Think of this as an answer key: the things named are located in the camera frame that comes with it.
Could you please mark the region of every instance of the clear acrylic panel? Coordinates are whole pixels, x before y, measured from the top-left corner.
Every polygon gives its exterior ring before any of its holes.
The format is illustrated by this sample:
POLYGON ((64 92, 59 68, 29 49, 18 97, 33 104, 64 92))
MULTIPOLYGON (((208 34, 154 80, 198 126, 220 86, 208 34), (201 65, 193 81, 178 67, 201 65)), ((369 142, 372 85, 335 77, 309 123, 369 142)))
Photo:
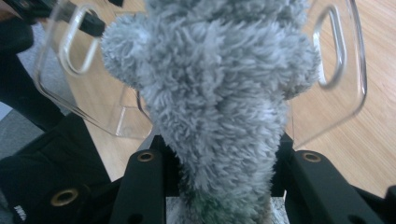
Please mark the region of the clear acrylic panel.
MULTIPOLYGON (((123 13, 144 10, 142 0, 125 1, 124 8, 115 7, 107 0, 58 1, 46 25, 43 48, 36 61, 37 87, 50 99, 108 133, 145 138, 151 123, 138 92, 113 78, 104 68, 99 39, 92 35, 97 30, 76 30, 78 21, 87 29, 90 25, 84 24, 84 20, 97 25, 94 17, 98 17, 109 24, 123 13), (62 69, 54 70, 52 63, 62 69), (63 83, 64 89, 51 87, 51 79, 63 83)), ((294 139, 296 148, 359 113, 367 93, 355 1, 313 0, 307 13, 304 31, 320 51, 322 65, 319 83, 289 101, 287 133, 294 139)))
MULTIPOLYGON (((144 10, 141 1, 125 4, 144 10)), ((106 132, 144 139, 152 126, 144 101, 138 92, 113 78, 101 58, 100 34, 122 13, 133 12, 105 0, 58 1, 45 25, 34 80, 47 97, 106 132), (62 88, 51 86, 50 80, 61 83, 62 88)))
POLYGON ((298 148, 357 115, 367 94, 364 46, 354 0, 314 0, 304 28, 320 52, 319 81, 290 101, 287 133, 298 148))

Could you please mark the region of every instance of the stuffed animal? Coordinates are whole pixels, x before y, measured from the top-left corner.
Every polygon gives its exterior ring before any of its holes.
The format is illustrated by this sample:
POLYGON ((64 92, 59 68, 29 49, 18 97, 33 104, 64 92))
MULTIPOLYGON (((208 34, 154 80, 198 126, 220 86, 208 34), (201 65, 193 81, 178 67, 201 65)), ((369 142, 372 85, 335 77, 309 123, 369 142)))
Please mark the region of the stuffed animal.
POLYGON ((167 223, 270 222, 287 100, 318 79, 304 0, 146 0, 102 40, 106 69, 140 91, 181 164, 167 223))

